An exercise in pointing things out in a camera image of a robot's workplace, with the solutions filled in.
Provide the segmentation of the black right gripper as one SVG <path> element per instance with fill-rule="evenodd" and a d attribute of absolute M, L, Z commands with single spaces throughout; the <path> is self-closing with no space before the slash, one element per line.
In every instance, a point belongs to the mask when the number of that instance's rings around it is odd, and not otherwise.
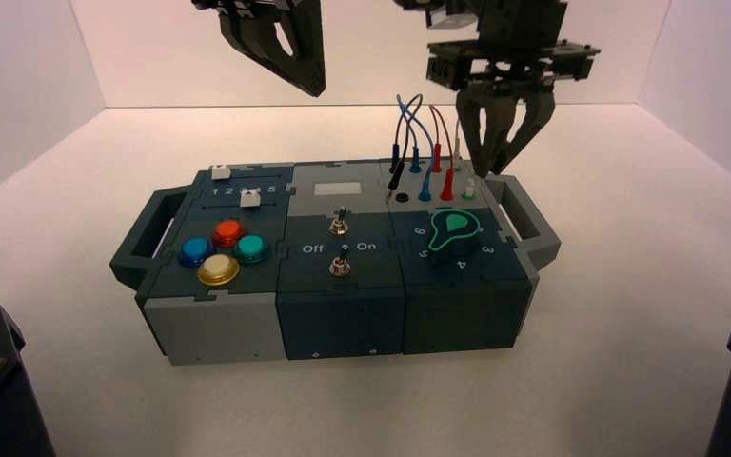
<path fill-rule="evenodd" d="M 452 90 L 471 84 L 542 87 L 555 80 L 586 79 L 601 50 L 560 37 L 565 1 L 429 1 L 430 30 L 476 27 L 477 37 L 430 43 L 426 78 Z M 508 138 L 517 103 L 523 121 Z M 456 108 L 474 174 L 500 174 L 550 121 L 552 93 L 498 96 L 458 93 Z"/>

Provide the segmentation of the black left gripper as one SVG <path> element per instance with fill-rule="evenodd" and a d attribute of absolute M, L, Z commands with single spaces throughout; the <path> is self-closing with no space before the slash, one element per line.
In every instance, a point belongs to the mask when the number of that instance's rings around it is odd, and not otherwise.
<path fill-rule="evenodd" d="M 321 2 L 192 0 L 215 10 L 227 42 L 313 97 L 326 90 Z"/>

